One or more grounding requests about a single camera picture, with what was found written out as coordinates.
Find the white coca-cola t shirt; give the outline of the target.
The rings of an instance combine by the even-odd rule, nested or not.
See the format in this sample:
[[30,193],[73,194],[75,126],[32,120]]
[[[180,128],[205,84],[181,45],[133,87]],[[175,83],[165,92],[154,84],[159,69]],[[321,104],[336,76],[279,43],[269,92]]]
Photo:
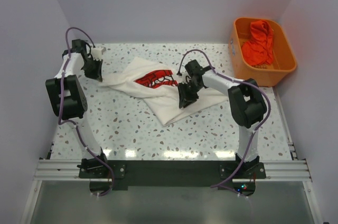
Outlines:
[[136,57],[123,72],[103,76],[100,85],[143,99],[163,126],[227,100],[224,94],[207,88],[199,91],[197,102],[180,108],[178,84],[187,80],[165,64]]

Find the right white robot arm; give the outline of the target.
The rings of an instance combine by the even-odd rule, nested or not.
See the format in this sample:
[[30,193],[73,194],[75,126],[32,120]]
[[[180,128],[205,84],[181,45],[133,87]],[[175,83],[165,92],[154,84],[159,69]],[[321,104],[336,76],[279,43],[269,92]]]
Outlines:
[[264,101],[264,95],[253,79],[224,76],[211,66],[200,66],[196,60],[187,63],[185,69],[188,80],[178,84],[179,107],[186,108],[195,103],[203,88],[217,90],[228,97],[232,118],[239,126],[235,171],[239,177],[247,178],[259,163],[258,128],[264,122],[265,114],[270,112],[270,103]]

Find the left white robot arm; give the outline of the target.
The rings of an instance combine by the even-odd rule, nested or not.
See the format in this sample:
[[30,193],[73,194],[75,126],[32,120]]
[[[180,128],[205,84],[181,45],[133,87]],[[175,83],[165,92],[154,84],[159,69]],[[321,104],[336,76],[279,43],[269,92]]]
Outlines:
[[53,112],[59,125],[69,125],[80,146],[80,168],[90,169],[96,177],[103,178],[109,173],[109,164],[90,128],[88,102],[78,79],[83,72],[88,79],[102,82],[102,50],[76,39],[71,42],[70,51],[64,50],[62,58],[59,72],[45,82]]

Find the orange t shirt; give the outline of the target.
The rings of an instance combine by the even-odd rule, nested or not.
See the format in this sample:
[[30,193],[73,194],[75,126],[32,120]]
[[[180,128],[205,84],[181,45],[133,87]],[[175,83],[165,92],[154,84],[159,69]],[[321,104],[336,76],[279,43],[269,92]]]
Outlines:
[[274,61],[274,30],[265,20],[251,22],[249,30],[250,39],[241,47],[244,60],[252,67],[271,65]]

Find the orange plastic basket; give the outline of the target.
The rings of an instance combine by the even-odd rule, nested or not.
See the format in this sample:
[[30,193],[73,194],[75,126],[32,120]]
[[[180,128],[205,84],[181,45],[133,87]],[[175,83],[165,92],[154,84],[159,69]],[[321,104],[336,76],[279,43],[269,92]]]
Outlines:
[[274,33],[272,64],[250,66],[243,58],[241,47],[251,38],[250,23],[255,21],[258,19],[240,17],[233,22],[228,44],[233,73],[239,79],[253,78],[261,87],[273,87],[296,69],[297,61],[281,26],[267,20]]

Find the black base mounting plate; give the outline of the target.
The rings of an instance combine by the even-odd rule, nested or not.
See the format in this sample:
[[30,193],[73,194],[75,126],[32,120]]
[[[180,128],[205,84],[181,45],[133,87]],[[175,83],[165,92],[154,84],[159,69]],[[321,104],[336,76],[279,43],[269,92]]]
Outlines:
[[89,179],[91,192],[114,190],[126,191],[131,186],[160,187],[209,187],[234,179],[265,179],[262,162],[244,164],[234,174],[238,161],[108,161],[107,166],[96,160],[82,161],[78,165],[79,178]]

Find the aluminium frame rail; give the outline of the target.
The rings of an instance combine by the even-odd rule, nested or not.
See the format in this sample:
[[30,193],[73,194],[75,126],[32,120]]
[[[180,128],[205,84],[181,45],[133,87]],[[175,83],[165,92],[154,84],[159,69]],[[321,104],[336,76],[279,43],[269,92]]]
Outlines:
[[[312,177],[306,160],[297,158],[293,142],[288,142],[291,157],[290,161],[263,161],[267,181],[301,181],[311,182]],[[35,170],[36,180],[68,181],[78,180],[79,160],[39,160]]]

